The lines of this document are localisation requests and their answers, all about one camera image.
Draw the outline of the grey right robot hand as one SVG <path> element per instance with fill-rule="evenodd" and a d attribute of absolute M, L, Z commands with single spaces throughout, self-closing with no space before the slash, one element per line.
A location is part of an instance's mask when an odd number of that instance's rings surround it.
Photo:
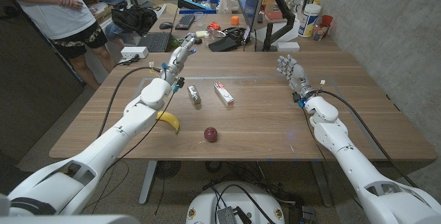
<path fill-rule="evenodd" d="M 286 57 L 279 56 L 277 62 L 280 66 L 277 71 L 286 77 L 289 87 L 294 91 L 294 101 L 306 103 L 315 90 L 312 89 L 301 64 L 290 54 Z"/>

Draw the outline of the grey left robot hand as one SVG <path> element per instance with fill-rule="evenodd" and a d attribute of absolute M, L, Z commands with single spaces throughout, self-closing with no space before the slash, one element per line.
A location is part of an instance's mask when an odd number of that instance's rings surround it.
<path fill-rule="evenodd" d="M 182 44 L 173 51 L 168 63 L 161 72 L 161 78 L 170 85 L 176 81 L 178 74 L 184 68 L 184 63 L 188 56 L 196 52 L 195 49 L 192 49 L 196 38 L 197 36 L 194 33 L 187 35 Z"/>

